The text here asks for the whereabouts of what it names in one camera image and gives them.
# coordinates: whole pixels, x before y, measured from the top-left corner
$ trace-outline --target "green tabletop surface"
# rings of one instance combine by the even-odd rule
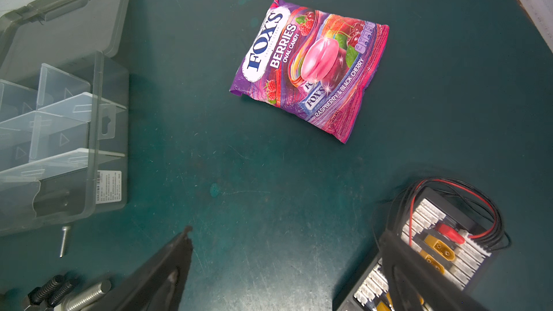
[[[0,238],[13,309],[57,273],[117,285],[191,225],[182,310],[331,310],[374,207],[428,175],[486,192],[513,239],[472,296],[553,309],[553,53],[517,1],[285,0],[390,25],[345,145],[228,92],[272,1],[129,1],[129,202],[77,221],[62,259],[60,225]]]

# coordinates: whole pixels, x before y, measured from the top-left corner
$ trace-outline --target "pink oval candy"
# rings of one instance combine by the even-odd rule
[[[321,38],[309,48],[301,65],[301,78],[319,81],[334,65],[340,45],[333,38]]]

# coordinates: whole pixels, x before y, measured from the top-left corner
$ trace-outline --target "green leaf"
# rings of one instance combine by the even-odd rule
[[[342,33],[337,33],[334,38],[338,41],[340,48],[344,50],[347,48],[347,36]]]
[[[355,50],[355,48],[351,47],[350,45],[347,46],[346,51],[346,64],[348,67],[351,67],[353,63],[355,63],[355,59],[359,55],[359,52]]]

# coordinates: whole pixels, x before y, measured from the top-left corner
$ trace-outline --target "red wire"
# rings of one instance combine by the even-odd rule
[[[416,197],[418,188],[419,188],[420,185],[421,185],[422,183],[424,183],[425,181],[426,181],[426,180],[423,180],[423,181],[421,181],[421,182],[417,185],[417,187],[415,188],[415,191],[414,191],[414,196],[413,196],[413,198],[411,199],[411,207],[410,207],[410,209],[409,209],[409,246],[411,246],[411,244],[412,244],[412,236],[411,236],[411,233],[412,233],[412,225],[413,225],[413,206],[414,206],[414,204],[415,204],[415,197]],[[433,181],[433,182],[441,182],[441,183],[449,184],[449,185],[455,186],[456,188],[459,188],[459,189],[461,189],[461,190],[464,190],[464,191],[470,193],[471,195],[475,196],[476,198],[478,198],[478,199],[481,200],[482,202],[484,202],[484,203],[489,207],[489,209],[492,210],[492,212],[493,212],[493,225],[492,225],[492,227],[491,227],[490,229],[488,229],[488,230],[487,230],[486,232],[484,232],[484,233],[480,233],[480,234],[478,234],[478,235],[470,235],[470,236],[468,236],[469,238],[481,238],[481,237],[483,237],[483,236],[485,236],[485,235],[487,235],[487,234],[489,234],[489,233],[492,232],[492,230],[494,229],[494,227],[495,227],[495,225],[496,225],[496,223],[497,223],[497,216],[495,215],[495,211],[493,210],[492,206],[491,206],[485,199],[483,199],[482,197],[480,197],[480,196],[479,196],[478,194],[476,194],[475,192],[473,192],[473,191],[471,191],[471,190],[469,190],[469,189],[467,189],[467,188],[465,188],[465,187],[463,187],[463,186],[461,186],[461,185],[459,185],[459,184],[452,183],[452,182],[449,182],[449,181],[446,181],[446,180],[443,180],[443,179],[434,179],[434,180],[432,180],[432,181]]]

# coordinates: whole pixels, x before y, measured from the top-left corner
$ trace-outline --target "purple candy package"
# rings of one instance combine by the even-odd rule
[[[346,143],[389,27],[274,0],[232,82]]]

